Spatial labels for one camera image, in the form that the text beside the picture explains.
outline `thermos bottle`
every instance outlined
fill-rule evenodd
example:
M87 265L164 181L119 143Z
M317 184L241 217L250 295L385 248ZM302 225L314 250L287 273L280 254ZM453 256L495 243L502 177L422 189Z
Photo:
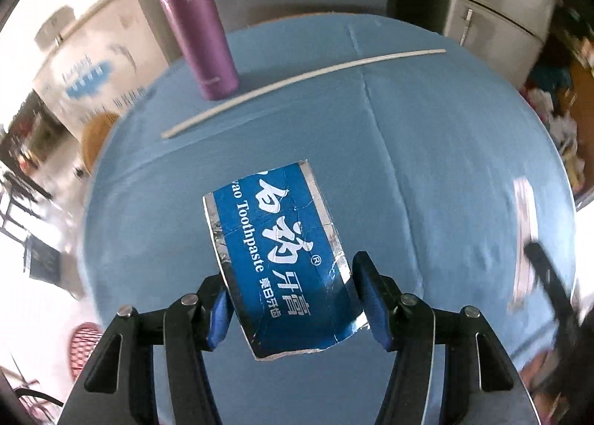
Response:
M180 49L206 100L237 90L239 79L215 0L161 0Z

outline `screw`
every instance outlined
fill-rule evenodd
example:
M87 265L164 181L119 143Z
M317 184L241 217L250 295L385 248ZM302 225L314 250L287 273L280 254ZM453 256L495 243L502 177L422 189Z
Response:
M417 304L417 302L419 302L419 298L414 294L407 293L400 296L400 302L405 306L414 306L415 304Z
M132 316L132 311L134 311L132 306L129 304L124 304L123 306L120 306L120 309L118 309L118 316L120 316L120 318L129 318Z
M469 318L478 318L480 316L480 311L474 306L466 306L464 308L464 314Z
M184 306L193 306L198 302L198 296L196 294L186 294L182 296L182 304Z

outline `silver refrigerator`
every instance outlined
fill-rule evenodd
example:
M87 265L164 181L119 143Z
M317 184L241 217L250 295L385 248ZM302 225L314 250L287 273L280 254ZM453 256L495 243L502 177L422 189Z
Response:
M555 0L426 0L421 24L485 61L516 88L544 45Z

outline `round table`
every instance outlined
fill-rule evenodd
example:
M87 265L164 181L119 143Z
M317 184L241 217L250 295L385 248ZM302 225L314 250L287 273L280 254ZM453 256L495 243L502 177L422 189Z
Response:
M218 272L203 195L304 159L350 262L367 250L403 292L451 311L477 306L509 353L551 320L540 289L509 310L518 250L513 180L531 183L539 237L568 286L573 200L545 128L510 84L455 42L385 17L299 17L228 38L240 93L354 59L447 53L303 81L164 141L162 131L214 104L200 97L184 62L173 65L116 127L88 201L82 267L104 324L121 304L165 308ZM440 356L430 424L441 398ZM361 330L321 353L256 362L234 319L204 360L223 423L360 425L375 420L393 356ZM159 348L155 376L166 421Z

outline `toothpaste box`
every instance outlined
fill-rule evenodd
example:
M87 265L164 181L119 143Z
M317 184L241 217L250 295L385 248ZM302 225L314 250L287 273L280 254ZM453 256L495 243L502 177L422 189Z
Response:
M322 351L366 325L307 161L204 197L221 273L257 360Z

